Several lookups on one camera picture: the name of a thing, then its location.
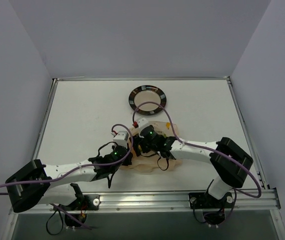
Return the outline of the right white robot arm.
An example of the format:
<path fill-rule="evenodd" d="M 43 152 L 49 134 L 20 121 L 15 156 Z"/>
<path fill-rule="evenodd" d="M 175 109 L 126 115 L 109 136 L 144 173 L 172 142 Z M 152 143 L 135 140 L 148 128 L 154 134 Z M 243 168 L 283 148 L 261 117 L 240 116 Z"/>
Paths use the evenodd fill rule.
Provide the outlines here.
<path fill-rule="evenodd" d="M 167 161 L 186 159 L 211 164 L 218 177 L 209 185 L 204 200 L 212 207 L 232 188 L 243 187 L 253 165 L 252 157 L 228 137 L 213 142 L 179 141 L 174 136 L 157 133 L 151 124 L 138 129 L 134 150 L 138 156 L 154 152 Z"/>

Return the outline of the translucent orange plastic bag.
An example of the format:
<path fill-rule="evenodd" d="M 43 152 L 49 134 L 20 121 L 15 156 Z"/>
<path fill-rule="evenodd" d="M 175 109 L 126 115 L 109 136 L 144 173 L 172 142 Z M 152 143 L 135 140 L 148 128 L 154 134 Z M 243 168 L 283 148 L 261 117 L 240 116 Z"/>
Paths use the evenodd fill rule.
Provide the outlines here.
<path fill-rule="evenodd" d="M 151 121 L 150 124 L 154 127 L 155 131 L 158 134 L 163 134 L 166 137 L 174 136 L 172 127 L 170 126 L 169 122 Z M 166 167 L 168 167 L 167 171 L 174 171 L 177 167 L 182 165 L 181 159 L 177 159 L 177 160 L 170 159 L 167 165 L 167 162 L 164 158 L 161 158 L 160 160 L 158 160 L 159 158 L 158 155 L 148 157 L 153 154 L 152 151 L 148 153 L 143 153 L 142 156 L 141 155 L 137 156 L 134 150 L 132 150 L 131 153 L 133 154 L 131 164 L 127 166 L 122 165 L 120 167 L 122 171 L 135 170 L 139 172 L 140 174 L 148 174 L 148 173 L 153 172 L 155 169 L 159 169 L 159 168 L 160 170 L 165 170 Z"/>

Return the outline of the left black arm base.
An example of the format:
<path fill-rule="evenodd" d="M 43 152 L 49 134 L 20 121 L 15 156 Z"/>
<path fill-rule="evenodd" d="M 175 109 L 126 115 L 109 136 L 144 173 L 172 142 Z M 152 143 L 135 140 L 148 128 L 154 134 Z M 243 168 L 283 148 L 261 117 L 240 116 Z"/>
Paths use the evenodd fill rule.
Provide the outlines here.
<path fill-rule="evenodd" d="M 85 224 L 88 211 L 97 211 L 100 206 L 100 196 L 96 193 L 86 195 L 79 185 L 70 183 L 66 185 L 66 193 L 63 198 L 53 204 L 53 209 L 58 213 L 64 214 L 63 222 L 67 228 L 87 228 L 94 229 L 94 226 Z"/>

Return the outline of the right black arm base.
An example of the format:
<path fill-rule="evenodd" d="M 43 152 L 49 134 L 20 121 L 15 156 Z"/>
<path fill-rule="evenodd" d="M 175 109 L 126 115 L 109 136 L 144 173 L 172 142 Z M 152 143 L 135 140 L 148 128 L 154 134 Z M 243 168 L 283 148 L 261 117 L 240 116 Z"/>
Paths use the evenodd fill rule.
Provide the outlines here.
<path fill-rule="evenodd" d="M 227 192 L 222 199 L 216 199 L 208 193 L 212 183 L 213 180 L 206 191 L 190 192 L 188 194 L 189 206 L 192 209 L 194 219 L 200 225 L 206 224 L 209 228 L 218 229 L 233 213 L 237 201 L 237 193 L 233 189 L 234 196 Z"/>

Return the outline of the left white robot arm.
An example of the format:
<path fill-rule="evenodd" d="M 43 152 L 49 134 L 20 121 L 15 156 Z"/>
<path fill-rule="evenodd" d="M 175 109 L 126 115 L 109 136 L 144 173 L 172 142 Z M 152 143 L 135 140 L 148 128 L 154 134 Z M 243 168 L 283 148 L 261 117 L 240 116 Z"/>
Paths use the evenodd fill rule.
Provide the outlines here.
<path fill-rule="evenodd" d="M 59 204 L 77 210 L 84 202 L 78 182 L 111 180 L 132 157 L 129 147 L 115 144 L 111 153 L 83 162 L 49 165 L 31 160 L 5 182 L 12 209 L 22 213 L 40 204 Z"/>

